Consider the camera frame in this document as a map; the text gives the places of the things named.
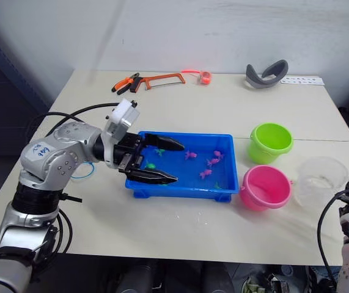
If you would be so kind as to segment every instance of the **clear plastic container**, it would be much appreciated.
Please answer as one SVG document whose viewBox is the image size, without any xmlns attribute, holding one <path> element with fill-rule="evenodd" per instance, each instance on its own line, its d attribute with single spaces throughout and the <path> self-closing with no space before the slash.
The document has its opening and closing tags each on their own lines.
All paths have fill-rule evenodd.
<svg viewBox="0 0 349 293">
<path fill-rule="evenodd" d="M 331 157 L 312 157 L 298 171 L 293 194 L 301 206 L 325 206 L 348 179 L 347 168 Z"/>
</svg>

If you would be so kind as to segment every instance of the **white label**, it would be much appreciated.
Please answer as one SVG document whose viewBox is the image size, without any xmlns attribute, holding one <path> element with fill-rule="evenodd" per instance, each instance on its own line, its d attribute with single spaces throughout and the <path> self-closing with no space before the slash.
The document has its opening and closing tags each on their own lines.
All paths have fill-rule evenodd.
<svg viewBox="0 0 349 293">
<path fill-rule="evenodd" d="M 54 150 L 55 148 L 46 142 L 38 142 L 29 149 L 26 153 L 26 158 L 30 161 L 41 160 Z"/>
<path fill-rule="evenodd" d="M 312 84 L 312 85 L 325 85 L 322 78 L 312 78 L 305 76 L 285 76 L 280 82 L 282 84 Z"/>
</svg>

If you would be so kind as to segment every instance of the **blue plastic tray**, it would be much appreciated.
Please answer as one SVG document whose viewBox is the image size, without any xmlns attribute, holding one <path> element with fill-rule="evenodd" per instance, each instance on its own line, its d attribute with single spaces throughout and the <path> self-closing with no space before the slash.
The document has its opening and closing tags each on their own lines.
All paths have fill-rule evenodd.
<svg viewBox="0 0 349 293">
<path fill-rule="evenodd" d="M 237 168 L 233 138 L 228 134 L 192 134 L 177 132 L 142 131 L 139 135 L 154 133 L 169 136 L 185 146 L 185 151 L 164 151 L 160 154 L 156 147 L 148 146 L 142 151 L 144 160 L 141 168 L 154 164 L 158 170 L 178 178 L 168 185 L 151 185 L 126 180 L 125 187 L 134 190 L 134 197 L 191 197 L 210 198 L 220 202 L 230 202 L 231 195 L 238 193 Z M 207 167 L 207 159 L 214 158 L 213 152 L 220 151 L 224 157 L 210 167 L 212 174 L 201 179 L 199 173 Z M 185 152 L 197 153 L 194 159 L 185 160 Z"/>
</svg>

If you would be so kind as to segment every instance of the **white table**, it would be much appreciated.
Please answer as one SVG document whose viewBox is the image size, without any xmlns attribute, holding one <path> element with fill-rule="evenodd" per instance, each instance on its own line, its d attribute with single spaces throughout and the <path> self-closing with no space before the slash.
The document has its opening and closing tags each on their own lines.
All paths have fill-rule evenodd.
<svg viewBox="0 0 349 293">
<path fill-rule="evenodd" d="M 88 71 L 75 71 L 51 110 L 73 112 L 91 104 L 119 101 L 110 89 L 131 74 L 95 71 L 91 78 Z M 132 131 L 230 133 L 235 138 L 238 177 L 242 179 L 254 165 L 246 155 L 246 137 L 255 125 L 275 121 L 286 125 L 296 138 L 291 152 L 272 164 L 289 178 L 295 180 L 300 163 L 312 156 L 334 157 L 349 170 L 349 130 L 322 86 L 279 84 L 258 92 L 244 86 L 242 75 L 214 74 L 208 87 L 195 84 L 191 76 L 186 80 L 186 85 L 150 91 L 140 88 L 137 94 L 124 94 L 125 98 L 136 99 L 141 111 Z M 110 111 L 97 109 L 80 117 L 102 127 Z M 188 123 L 191 117 L 196 118 L 195 124 Z M 56 121 L 58 118 L 46 118 L 35 136 L 45 135 Z M 233 196 L 231 204 L 189 198 L 135 199 L 132 191 L 124 188 L 124 175 L 102 163 L 96 168 L 91 178 L 71 181 L 65 189 L 83 198 L 83 204 L 61 203 L 74 227 L 71 253 L 322 263 L 316 240 L 322 207 L 304 209 L 293 198 L 281 209 L 251 212 L 242 207 L 238 196 Z M 19 171 L 17 163 L 0 191 L 0 222 L 13 197 Z M 331 265 L 342 261 L 343 236 L 337 206 L 330 210 L 323 225 L 323 243 Z"/>
</svg>

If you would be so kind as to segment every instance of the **pink bucket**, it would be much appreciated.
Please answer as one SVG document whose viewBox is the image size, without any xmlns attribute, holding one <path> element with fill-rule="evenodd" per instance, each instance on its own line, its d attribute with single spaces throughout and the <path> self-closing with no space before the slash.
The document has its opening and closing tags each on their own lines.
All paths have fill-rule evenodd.
<svg viewBox="0 0 349 293">
<path fill-rule="evenodd" d="M 240 196 L 253 211 L 278 209 L 290 199 L 291 182 L 280 170 L 258 165 L 250 168 L 243 177 Z"/>
</svg>

